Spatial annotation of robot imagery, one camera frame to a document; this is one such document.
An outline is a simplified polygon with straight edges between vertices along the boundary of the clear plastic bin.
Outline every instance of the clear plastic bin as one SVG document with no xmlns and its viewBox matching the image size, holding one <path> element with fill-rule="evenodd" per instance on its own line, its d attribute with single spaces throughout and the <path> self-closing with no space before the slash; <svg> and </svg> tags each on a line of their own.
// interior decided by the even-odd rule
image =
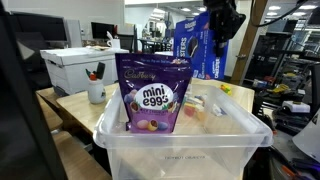
<svg viewBox="0 0 320 180">
<path fill-rule="evenodd" d="M 132 134 L 117 89 L 94 132 L 108 150 L 113 179 L 235 179 L 258 147 L 272 145 L 270 128 L 228 95 L 192 85 L 192 96 L 204 94 L 205 119 L 186 116 L 182 107 L 172 134 Z M 217 107 L 222 114 L 213 113 Z"/>
</svg>

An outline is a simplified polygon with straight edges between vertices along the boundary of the purple candy bag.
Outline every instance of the purple candy bag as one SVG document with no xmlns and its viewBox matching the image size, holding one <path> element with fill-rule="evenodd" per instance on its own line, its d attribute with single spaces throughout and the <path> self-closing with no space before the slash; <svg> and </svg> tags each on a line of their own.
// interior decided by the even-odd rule
<svg viewBox="0 0 320 180">
<path fill-rule="evenodd" d="M 121 95 L 132 133 L 171 133 L 192 70 L 189 58 L 116 54 Z"/>
</svg>

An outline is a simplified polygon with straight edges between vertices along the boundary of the cup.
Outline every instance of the cup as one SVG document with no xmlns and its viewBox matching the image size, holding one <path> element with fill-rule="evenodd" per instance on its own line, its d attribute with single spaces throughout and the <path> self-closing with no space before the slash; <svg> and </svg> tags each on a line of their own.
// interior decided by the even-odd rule
<svg viewBox="0 0 320 180">
<path fill-rule="evenodd" d="M 121 49 L 120 48 L 120 39 L 111 39 L 107 41 L 107 45 L 114 49 Z"/>
</svg>

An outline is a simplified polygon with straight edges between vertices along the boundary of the wire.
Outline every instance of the wire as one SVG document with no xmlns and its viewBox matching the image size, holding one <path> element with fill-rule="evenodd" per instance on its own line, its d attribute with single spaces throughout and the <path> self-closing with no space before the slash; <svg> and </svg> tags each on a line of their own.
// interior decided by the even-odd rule
<svg viewBox="0 0 320 180">
<path fill-rule="evenodd" d="M 259 27 L 264 27 L 264 26 L 268 26 L 268 25 L 270 25 L 270 24 L 273 24 L 273 23 L 281 20 L 282 18 L 288 16 L 289 14 L 293 13 L 294 11 L 296 11 L 297 9 L 299 9 L 299 8 L 300 8 L 304 3 L 306 3 L 307 1 L 309 1 L 309 0 L 302 0 L 301 2 L 299 2 L 299 4 L 297 4 L 297 6 L 296 6 L 295 8 L 293 8 L 292 10 L 290 10 L 290 11 L 288 11 L 287 13 L 283 14 L 282 16 L 280 16 L 280 17 L 278 17 L 278 18 L 276 18 L 276 19 L 274 19 L 274 20 L 272 20 L 272 21 L 270 21 L 270 22 L 268 22 L 268 23 L 258 24 L 258 25 L 257 25 L 257 24 L 255 24 L 255 23 L 253 22 L 253 18 L 252 18 L 253 8 L 254 8 L 254 4 L 255 4 L 255 0 L 252 0 L 252 1 L 251 1 L 251 11 L 250 11 L 250 23 L 251 23 L 252 26 L 257 27 L 257 28 L 259 28 Z"/>
</svg>

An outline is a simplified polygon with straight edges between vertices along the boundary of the blue box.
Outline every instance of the blue box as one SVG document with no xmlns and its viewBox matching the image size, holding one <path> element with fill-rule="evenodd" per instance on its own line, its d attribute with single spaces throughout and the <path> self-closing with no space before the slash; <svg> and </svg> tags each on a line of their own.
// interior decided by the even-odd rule
<svg viewBox="0 0 320 180">
<path fill-rule="evenodd" d="M 199 79 L 223 79 L 228 46 L 224 55 L 216 58 L 213 42 L 214 31 L 208 30 L 209 14 L 204 12 L 193 20 L 176 24 L 173 55 L 190 57 L 193 77 Z"/>
</svg>

